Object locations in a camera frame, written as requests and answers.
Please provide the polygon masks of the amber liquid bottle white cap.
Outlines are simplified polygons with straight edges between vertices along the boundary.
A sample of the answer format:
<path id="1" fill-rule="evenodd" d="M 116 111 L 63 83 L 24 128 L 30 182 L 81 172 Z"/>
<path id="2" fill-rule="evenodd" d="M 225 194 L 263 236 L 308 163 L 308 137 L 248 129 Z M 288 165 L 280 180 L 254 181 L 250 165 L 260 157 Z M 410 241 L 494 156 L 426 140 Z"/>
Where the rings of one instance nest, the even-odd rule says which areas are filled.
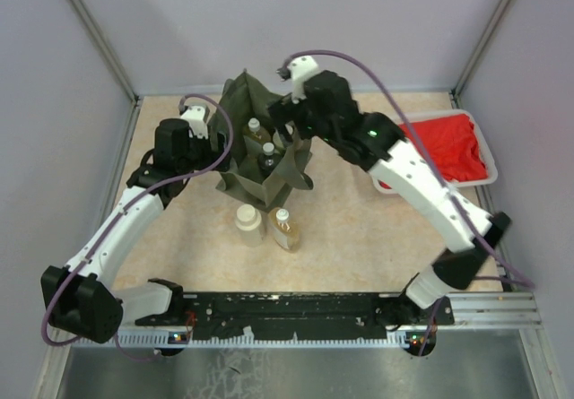
<path id="1" fill-rule="evenodd" d="M 247 154 L 254 158 L 263 152 L 263 146 L 265 143 L 272 142 L 272 137 L 269 132 L 255 117 L 249 119 L 248 123 L 243 126 L 242 134 Z"/>

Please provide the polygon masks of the green canvas bag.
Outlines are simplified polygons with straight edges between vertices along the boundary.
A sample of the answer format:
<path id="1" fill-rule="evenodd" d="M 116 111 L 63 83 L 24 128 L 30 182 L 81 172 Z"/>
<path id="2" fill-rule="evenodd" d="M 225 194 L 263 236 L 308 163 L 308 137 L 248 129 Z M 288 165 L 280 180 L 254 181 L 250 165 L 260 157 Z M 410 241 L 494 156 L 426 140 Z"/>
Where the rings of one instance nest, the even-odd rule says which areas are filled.
<path id="1" fill-rule="evenodd" d="M 267 111 L 280 98 L 243 71 L 226 81 L 220 99 L 233 126 L 233 144 L 216 189 L 264 212 L 283 206 L 294 189 L 314 188 L 305 173 L 311 141 L 288 126 L 292 141 L 283 142 Z"/>

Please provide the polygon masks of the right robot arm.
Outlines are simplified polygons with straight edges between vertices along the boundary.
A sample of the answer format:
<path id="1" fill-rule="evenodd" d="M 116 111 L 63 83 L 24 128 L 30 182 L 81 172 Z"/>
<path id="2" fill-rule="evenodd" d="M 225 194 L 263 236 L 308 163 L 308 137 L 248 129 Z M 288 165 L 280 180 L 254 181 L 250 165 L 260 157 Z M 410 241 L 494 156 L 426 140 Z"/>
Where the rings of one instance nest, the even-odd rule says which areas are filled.
<path id="1" fill-rule="evenodd" d="M 403 291 L 400 309 L 418 324 L 445 295 L 464 291 L 510 226 L 506 213 L 488 213 L 452 186 L 442 186 L 404 131 L 379 112 L 362 113 L 349 83 L 331 71 L 297 75 L 282 70 L 291 93 L 272 103 L 268 113 L 283 138 L 293 124 L 303 139 L 317 137 L 340 157 L 391 186 L 443 238 L 445 250 L 418 272 Z"/>

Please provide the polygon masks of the clear bottle white cap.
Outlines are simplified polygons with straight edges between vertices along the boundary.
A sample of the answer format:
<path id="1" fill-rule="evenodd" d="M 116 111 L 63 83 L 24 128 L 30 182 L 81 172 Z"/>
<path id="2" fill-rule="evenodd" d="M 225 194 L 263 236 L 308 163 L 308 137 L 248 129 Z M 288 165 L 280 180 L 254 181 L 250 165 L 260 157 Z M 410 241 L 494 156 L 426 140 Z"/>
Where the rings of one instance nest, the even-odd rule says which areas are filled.
<path id="1" fill-rule="evenodd" d="M 257 157 L 257 165 L 264 178 L 268 178 L 281 161 L 281 155 L 275 151 L 273 143 L 264 143 Z"/>

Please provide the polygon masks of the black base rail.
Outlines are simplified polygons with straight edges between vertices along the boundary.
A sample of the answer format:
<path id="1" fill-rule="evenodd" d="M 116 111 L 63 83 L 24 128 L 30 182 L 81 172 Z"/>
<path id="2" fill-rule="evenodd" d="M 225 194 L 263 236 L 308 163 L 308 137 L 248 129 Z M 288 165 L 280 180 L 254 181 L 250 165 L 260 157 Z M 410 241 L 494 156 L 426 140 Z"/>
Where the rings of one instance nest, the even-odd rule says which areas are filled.
<path id="1" fill-rule="evenodd" d="M 145 327 L 189 327 L 195 340 L 232 339 L 250 328 L 257 340 L 385 339 L 408 325 L 453 325 L 447 298 L 426 309 L 391 292 L 184 292 L 167 312 L 135 321 Z"/>

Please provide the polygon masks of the aluminium frame post left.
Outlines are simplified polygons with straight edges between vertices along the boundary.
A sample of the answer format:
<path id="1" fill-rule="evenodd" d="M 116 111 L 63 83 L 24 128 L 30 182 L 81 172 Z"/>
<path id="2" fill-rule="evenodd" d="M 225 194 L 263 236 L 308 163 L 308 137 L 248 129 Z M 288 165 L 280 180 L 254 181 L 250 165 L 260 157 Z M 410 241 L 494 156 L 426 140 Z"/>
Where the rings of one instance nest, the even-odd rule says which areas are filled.
<path id="1" fill-rule="evenodd" d="M 131 102 L 136 104 L 139 100 L 139 96 L 135 92 L 125 67 L 120 63 L 116 51 L 112 47 L 107 35 L 97 22 L 97 19 L 89 9 L 88 5 L 84 0 L 67 1 L 72 6 L 74 13 L 82 26 L 87 31 L 93 46 L 100 54 L 100 57 L 111 72 L 116 83 L 121 87 L 122 91 L 131 100 Z"/>

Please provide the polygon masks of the aluminium frame post right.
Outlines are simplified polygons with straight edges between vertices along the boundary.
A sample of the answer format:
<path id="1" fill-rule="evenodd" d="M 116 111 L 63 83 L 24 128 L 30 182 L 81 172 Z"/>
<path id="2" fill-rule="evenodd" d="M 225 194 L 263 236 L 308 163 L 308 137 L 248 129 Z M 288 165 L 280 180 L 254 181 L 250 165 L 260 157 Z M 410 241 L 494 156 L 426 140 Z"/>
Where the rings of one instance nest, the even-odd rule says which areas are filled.
<path id="1" fill-rule="evenodd" d="M 449 92 L 451 103 L 459 108 L 462 105 L 462 95 L 467 89 L 469 83 L 482 62 L 485 54 L 488 52 L 490 44 L 493 42 L 497 31 L 499 30 L 503 20 L 505 19 L 509 9 L 512 7 L 516 0 L 499 0 L 495 6 L 493 13 L 488 20 L 472 54 L 466 61 L 462 73 L 457 79 L 454 88 Z"/>

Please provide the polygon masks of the aluminium frame post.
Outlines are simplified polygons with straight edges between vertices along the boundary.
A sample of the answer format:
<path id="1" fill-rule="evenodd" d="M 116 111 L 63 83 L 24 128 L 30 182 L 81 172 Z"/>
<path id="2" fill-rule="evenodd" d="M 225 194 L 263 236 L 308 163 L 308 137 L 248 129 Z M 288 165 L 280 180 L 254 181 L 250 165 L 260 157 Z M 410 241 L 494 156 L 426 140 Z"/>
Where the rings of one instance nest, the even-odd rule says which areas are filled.
<path id="1" fill-rule="evenodd" d="M 122 91 L 131 100 L 131 102 L 136 104 L 139 100 L 139 96 L 135 92 L 125 67 L 120 63 L 116 51 L 112 47 L 107 35 L 97 22 L 97 19 L 89 9 L 88 5 L 84 0 L 67 1 L 72 6 L 74 13 L 82 26 L 87 31 L 93 46 L 100 54 L 100 57 L 111 72 L 116 83 L 121 87 Z"/>
<path id="2" fill-rule="evenodd" d="M 488 20 L 472 54 L 466 61 L 462 73 L 457 79 L 454 88 L 449 92 L 451 103 L 459 108 L 462 105 L 462 95 L 467 89 L 469 83 L 482 62 L 485 54 L 488 52 L 490 44 L 493 42 L 497 31 L 499 30 L 503 20 L 505 19 L 509 9 L 512 7 L 516 0 L 499 0 L 495 6 L 493 13 Z"/>

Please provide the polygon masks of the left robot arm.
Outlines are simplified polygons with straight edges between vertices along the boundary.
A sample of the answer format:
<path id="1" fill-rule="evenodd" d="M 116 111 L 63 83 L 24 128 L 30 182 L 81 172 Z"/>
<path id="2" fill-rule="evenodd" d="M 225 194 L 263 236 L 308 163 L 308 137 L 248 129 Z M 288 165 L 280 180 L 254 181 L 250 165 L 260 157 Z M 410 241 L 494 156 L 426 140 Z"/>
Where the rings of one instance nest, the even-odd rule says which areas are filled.
<path id="1" fill-rule="evenodd" d="M 55 346 L 55 327 L 73 340 L 106 343 L 120 326 L 146 317 L 174 325 L 187 313 L 182 289 L 151 279 L 114 292 L 111 287 L 135 244 L 191 178 L 221 170 L 234 142 L 232 125 L 214 131 L 203 117 L 183 114 L 163 119 L 147 151 L 126 182 L 126 189 L 93 237 L 62 267 L 49 266 L 40 278 L 46 306 L 41 321 L 44 342 Z"/>

